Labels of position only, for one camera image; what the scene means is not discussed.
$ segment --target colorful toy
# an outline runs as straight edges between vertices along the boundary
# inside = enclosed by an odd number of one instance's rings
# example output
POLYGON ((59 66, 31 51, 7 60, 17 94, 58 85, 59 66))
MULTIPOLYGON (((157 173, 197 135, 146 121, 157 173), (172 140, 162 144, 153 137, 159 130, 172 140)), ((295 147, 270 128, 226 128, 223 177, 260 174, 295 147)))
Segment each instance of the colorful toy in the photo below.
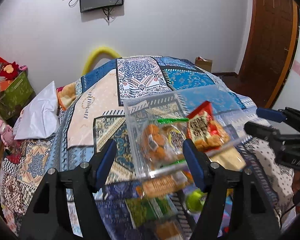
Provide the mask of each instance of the colorful toy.
POLYGON ((15 152, 7 157, 8 160, 14 164, 19 164, 21 158, 19 143, 14 139, 12 127, 7 125, 2 119, 0 119, 0 135, 3 144, 6 146, 5 149, 7 148, 9 152, 9 147, 12 147, 15 152))
POLYGON ((13 80, 18 76, 19 65, 16 62, 6 65, 2 68, 0 76, 5 77, 7 80, 13 80))

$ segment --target metal screw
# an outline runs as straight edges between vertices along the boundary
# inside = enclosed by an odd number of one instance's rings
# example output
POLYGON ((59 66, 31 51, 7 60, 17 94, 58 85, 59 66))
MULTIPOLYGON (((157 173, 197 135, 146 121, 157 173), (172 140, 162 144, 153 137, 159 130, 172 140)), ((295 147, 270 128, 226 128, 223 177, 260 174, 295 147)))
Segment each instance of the metal screw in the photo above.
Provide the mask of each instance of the metal screw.
POLYGON ((244 173, 248 174, 248 175, 251 175, 252 174, 252 170, 250 170, 250 169, 244 169, 244 173))
POLYGON ((53 173, 56 172, 56 169, 55 168, 50 168, 48 169, 48 174, 52 175, 53 173))
POLYGON ((211 163, 210 166, 211 166, 211 168, 213 168, 213 169, 217 169, 217 168, 220 167, 219 163, 214 163, 214 162, 211 163))
POLYGON ((87 162, 80 163, 80 167, 83 168, 83 169, 88 168, 89 163, 87 163, 87 162))

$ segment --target wooden floor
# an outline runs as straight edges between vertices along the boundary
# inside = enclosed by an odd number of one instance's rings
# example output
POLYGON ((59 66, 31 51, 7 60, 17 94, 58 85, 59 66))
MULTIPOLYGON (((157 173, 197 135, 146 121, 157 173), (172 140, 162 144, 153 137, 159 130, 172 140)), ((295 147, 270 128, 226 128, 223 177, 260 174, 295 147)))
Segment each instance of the wooden floor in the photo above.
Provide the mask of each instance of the wooden floor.
POLYGON ((268 95, 271 94, 271 88, 265 86, 261 82, 256 81, 241 81, 234 76, 220 77, 222 81, 233 92, 250 97, 258 107, 264 107, 268 101, 268 95))

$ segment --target red snack package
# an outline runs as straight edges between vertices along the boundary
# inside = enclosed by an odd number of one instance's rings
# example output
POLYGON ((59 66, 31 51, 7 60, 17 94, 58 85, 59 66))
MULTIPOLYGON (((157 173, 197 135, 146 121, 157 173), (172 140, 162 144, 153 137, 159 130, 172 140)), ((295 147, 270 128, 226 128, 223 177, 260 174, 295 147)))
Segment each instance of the red snack package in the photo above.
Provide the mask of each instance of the red snack package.
POLYGON ((230 140, 223 127, 214 120, 210 102, 203 102, 187 118, 189 118, 188 137, 198 150, 204 151, 219 147, 230 140))

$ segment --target bed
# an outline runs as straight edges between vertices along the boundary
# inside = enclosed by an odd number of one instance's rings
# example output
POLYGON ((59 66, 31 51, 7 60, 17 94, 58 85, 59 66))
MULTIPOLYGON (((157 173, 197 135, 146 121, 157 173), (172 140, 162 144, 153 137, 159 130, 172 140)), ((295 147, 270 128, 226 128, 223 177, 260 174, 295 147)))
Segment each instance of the bed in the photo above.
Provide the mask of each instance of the bed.
MULTIPOLYGON (((102 197, 95 195, 99 212, 112 239, 144 239, 145 235, 149 236, 146 228, 133 229, 124 201, 137 197, 135 186, 138 182, 122 100, 211 84, 224 86, 245 113, 244 118, 233 124, 234 134, 250 120, 269 125, 256 116, 256 105, 250 98, 235 94, 220 78, 184 59, 162 56, 118 58, 57 89, 60 103, 58 132, 47 139, 23 140, 20 164, 7 159, 2 163, 0 196, 8 226, 18 235, 22 217, 49 168, 58 171, 73 169, 81 162, 89 161, 107 139, 113 138, 117 142, 118 154, 107 178, 107 186, 103 188, 108 193, 107 200, 100 201, 102 197)), ((236 148, 256 174, 280 216, 291 206, 293 170, 277 165, 273 151, 259 139, 249 138, 236 148)), ((67 191, 67 199, 73 232, 81 236, 71 190, 67 191)))

